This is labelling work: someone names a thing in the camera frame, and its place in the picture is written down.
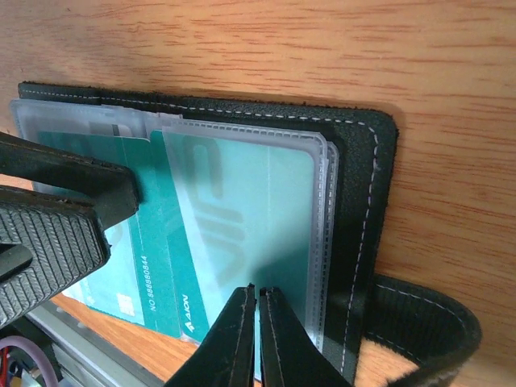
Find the teal VIP card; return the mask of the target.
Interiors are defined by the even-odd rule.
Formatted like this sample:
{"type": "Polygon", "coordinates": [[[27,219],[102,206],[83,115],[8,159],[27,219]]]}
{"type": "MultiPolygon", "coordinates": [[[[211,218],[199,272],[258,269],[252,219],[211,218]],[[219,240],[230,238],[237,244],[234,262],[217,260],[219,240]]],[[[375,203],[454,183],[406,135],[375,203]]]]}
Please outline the teal VIP card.
{"type": "Polygon", "coordinates": [[[108,263],[63,294],[89,308],[173,338],[200,342],[209,330],[161,131],[148,139],[41,131],[53,148],[125,165],[142,202],[106,230],[108,263]]]}

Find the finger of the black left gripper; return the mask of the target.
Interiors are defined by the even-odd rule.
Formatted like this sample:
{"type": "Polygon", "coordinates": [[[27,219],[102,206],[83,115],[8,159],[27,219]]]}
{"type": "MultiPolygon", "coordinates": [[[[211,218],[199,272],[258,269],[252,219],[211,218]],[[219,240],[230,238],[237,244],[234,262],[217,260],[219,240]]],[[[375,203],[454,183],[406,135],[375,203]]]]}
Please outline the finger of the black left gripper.
{"type": "Polygon", "coordinates": [[[1,188],[1,324],[53,298],[110,257],[91,202],[1,188]]]}
{"type": "Polygon", "coordinates": [[[127,167],[1,134],[1,173],[85,195],[107,229],[139,209],[135,174],[127,167]]]}

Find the black leather card holder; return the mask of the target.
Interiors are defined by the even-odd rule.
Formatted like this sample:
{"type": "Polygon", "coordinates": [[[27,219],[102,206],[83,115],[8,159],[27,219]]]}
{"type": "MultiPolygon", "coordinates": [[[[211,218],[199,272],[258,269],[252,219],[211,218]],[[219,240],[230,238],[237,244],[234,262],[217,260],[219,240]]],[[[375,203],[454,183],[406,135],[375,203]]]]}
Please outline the black leather card holder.
{"type": "Polygon", "coordinates": [[[322,133],[339,150],[323,355],[353,382],[360,341],[370,339],[414,362],[415,370],[395,385],[448,386],[478,349],[481,326],[468,308],[432,289],[373,271],[397,146],[398,130],[388,114],[29,81],[19,85],[19,96],[322,133]]]}

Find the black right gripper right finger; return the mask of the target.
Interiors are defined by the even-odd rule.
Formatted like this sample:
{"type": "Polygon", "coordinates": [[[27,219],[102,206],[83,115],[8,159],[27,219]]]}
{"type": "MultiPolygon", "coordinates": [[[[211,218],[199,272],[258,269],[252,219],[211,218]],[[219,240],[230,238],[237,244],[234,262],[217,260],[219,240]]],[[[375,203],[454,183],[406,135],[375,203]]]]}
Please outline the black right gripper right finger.
{"type": "Polygon", "coordinates": [[[285,295],[260,290],[260,361],[263,386],[349,386],[314,346],[285,295]]]}

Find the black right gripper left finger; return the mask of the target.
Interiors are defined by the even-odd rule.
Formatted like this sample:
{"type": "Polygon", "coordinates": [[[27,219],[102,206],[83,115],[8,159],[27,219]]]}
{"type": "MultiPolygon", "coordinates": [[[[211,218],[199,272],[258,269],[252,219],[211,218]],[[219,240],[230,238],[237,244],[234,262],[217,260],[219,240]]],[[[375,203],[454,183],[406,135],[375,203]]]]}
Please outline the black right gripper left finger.
{"type": "Polygon", "coordinates": [[[255,286],[236,288],[198,349],[164,384],[254,385],[255,311],[255,286]]]}

